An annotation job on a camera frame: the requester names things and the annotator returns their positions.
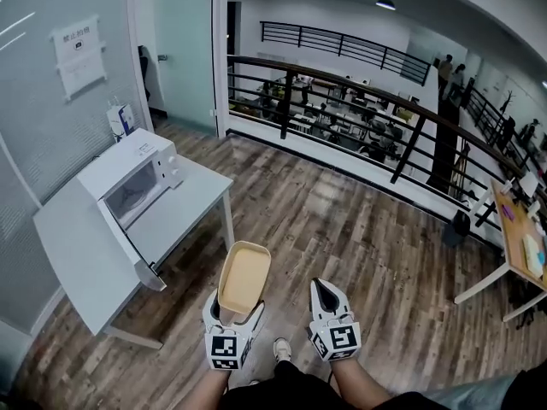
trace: glass door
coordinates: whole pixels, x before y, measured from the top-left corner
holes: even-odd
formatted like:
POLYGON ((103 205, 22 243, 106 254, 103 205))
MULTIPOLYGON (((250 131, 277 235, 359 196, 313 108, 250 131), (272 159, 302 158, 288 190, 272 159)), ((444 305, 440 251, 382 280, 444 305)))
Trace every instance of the glass door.
POLYGON ((216 135, 212 0, 154 0, 154 12, 168 118, 216 135))

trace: sign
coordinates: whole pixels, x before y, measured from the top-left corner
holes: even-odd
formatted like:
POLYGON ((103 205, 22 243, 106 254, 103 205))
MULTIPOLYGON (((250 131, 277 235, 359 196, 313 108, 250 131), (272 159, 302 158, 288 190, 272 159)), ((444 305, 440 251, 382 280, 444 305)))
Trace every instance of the sign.
POLYGON ((57 69, 67 99, 96 80, 106 79, 104 43, 99 39, 97 22, 93 16, 53 32, 57 69))

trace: sneaker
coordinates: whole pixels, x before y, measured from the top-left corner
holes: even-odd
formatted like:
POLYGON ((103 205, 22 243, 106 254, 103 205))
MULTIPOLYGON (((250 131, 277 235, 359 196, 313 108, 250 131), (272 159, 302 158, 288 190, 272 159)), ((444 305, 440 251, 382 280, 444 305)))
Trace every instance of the sneaker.
POLYGON ((277 363, 283 360, 291 361, 291 345, 286 339, 283 337, 275 339, 275 342, 273 342, 273 355, 277 363))

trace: white table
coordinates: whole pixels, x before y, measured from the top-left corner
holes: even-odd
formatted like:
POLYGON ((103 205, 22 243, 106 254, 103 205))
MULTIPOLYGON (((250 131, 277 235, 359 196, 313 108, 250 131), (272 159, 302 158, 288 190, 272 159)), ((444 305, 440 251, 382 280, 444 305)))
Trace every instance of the white table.
POLYGON ((302 114, 294 114, 294 116, 297 118, 297 119, 300 119, 300 120, 306 120, 308 121, 309 123, 315 123, 317 121, 317 119, 315 117, 308 117, 306 115, 302 115, 302 114))
POLYGON ((135 251, 157 268, 188 232, 213 208, 220 210, 226 248, 234 242, 229 188, 232 180, 179 157, 185 180, 167 189, 126 231, 120 244, 95 211, 97 203, 82 184, 70 180, 34 216, 46 254, 62 288, 90 331, 105 332, 153 349, 162 343, 111 325, 141 286, 128 256, 135 251))
MULTIPOLYGON (((300 114, 296 114, 295 117, 297 118, 304 118, 302 115, 298 117, 300 114)), ((305 123, 302 123, 301 121, 296 120, 289 120, 289 123, 297 127, 297 130, 303 133, 311 133, 311 125, 306 125, 305 123)))
POLYGON ((306 103, 306 106, 321 111, 321 106, 314 105, 313 103, 306 103))

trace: wooden desk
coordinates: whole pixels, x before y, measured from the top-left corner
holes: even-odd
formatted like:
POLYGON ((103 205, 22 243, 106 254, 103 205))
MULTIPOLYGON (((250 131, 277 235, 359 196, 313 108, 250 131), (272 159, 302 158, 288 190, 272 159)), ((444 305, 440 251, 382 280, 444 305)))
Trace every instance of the wooden desk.
POLYGON ((484 203, 488 195, 490 195, 496 205, 497 216, 502 228, 505 262, 482 281, 457 296, 454 302, 456 304, 462 303, 471 296, 479 293, 497 279, 501 278, 505 273, 509 271, 515 272, 517 275, 527 281, 530 281, 532 284, 537 285, 541 290, 543 290, 543 293, 536 296, 522 307, 517 308, 514 312, 503 316, 503 322, 507 322, 519 314, 524 313, 528 308, 533 307, 542 299, 547 297, 547 276, 545 275, 545 267, 543 279, 539 279, 528 270, 528 266, 526 265, 526 255, 524 251, 524 244, 522 242, 522 239, 526 234, 529 234, 538 243, 539 251, 545 253, 544 241, 538 234, 535 223, 528 219, 526 209, 523 205, 521 203, 514 205, 510 194, 508 193, 507 195, 503 195, 501 193, 501 189, 502 186, 493 179, 491 181, 491 188, 485 191, 486 196, 482 196, 479 201, 484 203), (511 209, 515 215, 515 219, 513 221, 511 221, 509 217, 503 215, 502 205, 505 205, 507 208, 511 209))

